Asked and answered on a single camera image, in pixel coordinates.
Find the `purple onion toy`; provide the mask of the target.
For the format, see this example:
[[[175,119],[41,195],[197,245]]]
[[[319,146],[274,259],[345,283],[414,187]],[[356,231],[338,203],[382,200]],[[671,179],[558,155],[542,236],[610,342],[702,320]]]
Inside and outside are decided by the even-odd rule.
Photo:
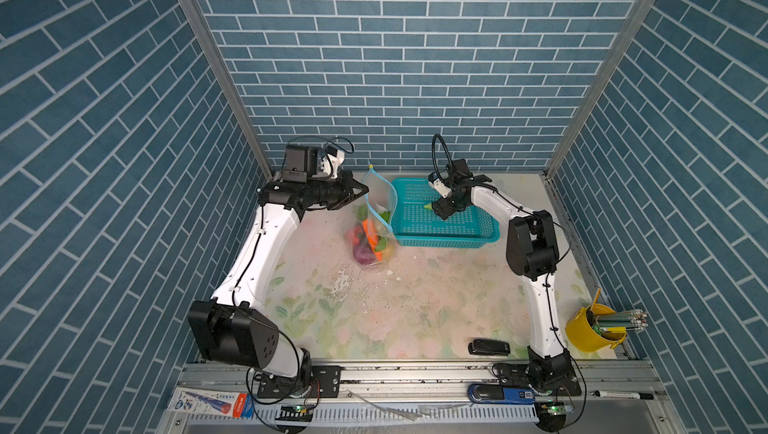
[[[353,247],[354,260],[361,266],[369,266],[378,263],[376,254],[368,244],[358,244]]]

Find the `clear zip top bag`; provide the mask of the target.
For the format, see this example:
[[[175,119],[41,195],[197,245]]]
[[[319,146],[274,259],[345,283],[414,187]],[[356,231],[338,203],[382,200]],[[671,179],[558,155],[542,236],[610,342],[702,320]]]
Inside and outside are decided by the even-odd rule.
[[[353,203],[355,222],[350,226],[349,229],[353,228],[355,225],[362,226],[362,222],[364,220],[370,219],[374,222],[378,235],[385,240],[386,247],[388,244],[394,244],[397,248],[398,241],[394,233],[393,220],[398,204],[398,194],[394,185],[379,172],[377,172],[372,164],[369,165],[367,172],[362,176],[361,182],[369,188],[369,192],[365,194],[361,200],[355,201]],[[391,213],[391,219],[389,223],[384,222],[380,217],[380,214],[384,211],[389,211]],[[351,249],[351,254],[353,257],[354,246],[352,246],[348,241],[347,243]],[[368,244],[366,236],[360,244]],[[362,268],[374,268],[388,263],[392,258],[383,258],[382,261],[378,261],[378,263],[369,266],[361,266],[355,260],[354,261]]]

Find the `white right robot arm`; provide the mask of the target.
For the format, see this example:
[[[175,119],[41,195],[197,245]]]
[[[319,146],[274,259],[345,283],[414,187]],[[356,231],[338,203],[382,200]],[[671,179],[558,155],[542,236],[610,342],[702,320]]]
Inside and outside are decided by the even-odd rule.
[[[439,194],[433,212],[443,220],[475,206],[508,228],[506,261],[521,278],[530,322],[527,377],[541,394],[576,380],[572,356],[563,342],[555,301],[554,274],[560,262],[556,223],[546,210],[530,210],[503,194],[485,175],[453,179],[435,172],[429,185]]]

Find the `orange carrot toy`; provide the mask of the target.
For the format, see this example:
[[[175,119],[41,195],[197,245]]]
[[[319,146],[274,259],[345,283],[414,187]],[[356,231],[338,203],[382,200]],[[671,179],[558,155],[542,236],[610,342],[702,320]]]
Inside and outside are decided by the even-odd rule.
[[[362,228],[366,236],[368,245],[372,250],[377,261],[383,260],[383,250],[386,247],[385,240],[378,235],[374,222],[370,219],[362,222]]]

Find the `teal plastic basket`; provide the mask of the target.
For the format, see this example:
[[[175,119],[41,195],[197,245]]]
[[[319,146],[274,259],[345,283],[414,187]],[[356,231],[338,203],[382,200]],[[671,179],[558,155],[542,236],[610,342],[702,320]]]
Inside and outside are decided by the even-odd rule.
[[[397,178],[398,194],[393,227],[402,246],[474,249],[500,238],[498,222],[475,206],[442,220],[423,206],[439,198],[426,179]]]

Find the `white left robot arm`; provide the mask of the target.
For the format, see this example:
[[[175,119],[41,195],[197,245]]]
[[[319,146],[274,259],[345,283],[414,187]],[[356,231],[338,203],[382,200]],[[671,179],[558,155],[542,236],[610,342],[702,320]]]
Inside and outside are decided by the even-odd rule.
[[[272,181],[258,196],[253,225],[222,283],[207,301],[195,301],[188,322],[206,361],[252,368],[287,379],[303,390],[311,357],[262,310],[284,250],[296,254],[291,237],[312,209],[339,210],[369,192],[349,171],[330,180]]]

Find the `yellow potato toy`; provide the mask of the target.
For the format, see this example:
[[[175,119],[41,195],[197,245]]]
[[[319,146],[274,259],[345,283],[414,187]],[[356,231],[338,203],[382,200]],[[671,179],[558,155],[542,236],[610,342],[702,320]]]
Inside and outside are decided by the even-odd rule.
[[[394,244],[388,244],[387,247],[383,250],[383,258],[384,259],[390,259],[394,256],[396,251],[396,246]]]

